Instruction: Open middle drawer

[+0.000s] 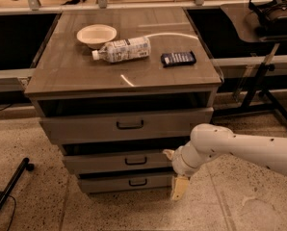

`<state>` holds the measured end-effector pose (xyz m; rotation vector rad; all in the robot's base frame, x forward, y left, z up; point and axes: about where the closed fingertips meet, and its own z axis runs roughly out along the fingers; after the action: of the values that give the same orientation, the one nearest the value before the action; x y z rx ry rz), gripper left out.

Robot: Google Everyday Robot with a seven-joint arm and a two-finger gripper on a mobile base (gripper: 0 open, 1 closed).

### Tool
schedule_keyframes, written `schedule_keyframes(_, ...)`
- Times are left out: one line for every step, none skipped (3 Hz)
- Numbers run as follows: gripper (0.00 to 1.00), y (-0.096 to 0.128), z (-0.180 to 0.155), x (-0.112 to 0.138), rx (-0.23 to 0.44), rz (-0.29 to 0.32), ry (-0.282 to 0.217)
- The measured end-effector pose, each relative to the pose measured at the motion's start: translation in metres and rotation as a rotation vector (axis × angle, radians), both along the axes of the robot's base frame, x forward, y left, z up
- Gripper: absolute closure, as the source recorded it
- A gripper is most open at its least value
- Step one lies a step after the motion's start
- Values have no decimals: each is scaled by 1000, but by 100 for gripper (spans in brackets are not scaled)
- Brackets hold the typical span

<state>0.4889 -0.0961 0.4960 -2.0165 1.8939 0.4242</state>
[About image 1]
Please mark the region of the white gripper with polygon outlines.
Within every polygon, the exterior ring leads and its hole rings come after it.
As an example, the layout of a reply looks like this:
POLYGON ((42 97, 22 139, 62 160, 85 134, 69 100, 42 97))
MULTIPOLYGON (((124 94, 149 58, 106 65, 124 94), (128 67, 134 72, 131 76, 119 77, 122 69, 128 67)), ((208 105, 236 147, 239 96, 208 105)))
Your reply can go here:
POLYGON ((171 179, 170 194, 170 199, 177 201, 183 197, 189 186, 190 180, 188 177, 192 177, 203 164, 209 161, 209 155, 198 152, 190 141, 178 147, 175 151, 164 149, 163 153, 171 161, 177 174, 171 179))

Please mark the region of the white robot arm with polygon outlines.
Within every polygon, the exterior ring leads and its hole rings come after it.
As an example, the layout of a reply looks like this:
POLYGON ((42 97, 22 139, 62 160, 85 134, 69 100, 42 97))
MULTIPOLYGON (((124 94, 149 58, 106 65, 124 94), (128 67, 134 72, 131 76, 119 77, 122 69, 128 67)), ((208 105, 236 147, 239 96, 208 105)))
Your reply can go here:
POLYGON ((245 161, 287 176, 287 138, 235 134, 222 126, 202 123, 190 134, 190 140, 176 150, 164 149, 175 175, 171 180, 173 201, 180 200, 190 178, 203 164, 222 154, 230 154, 245 161))

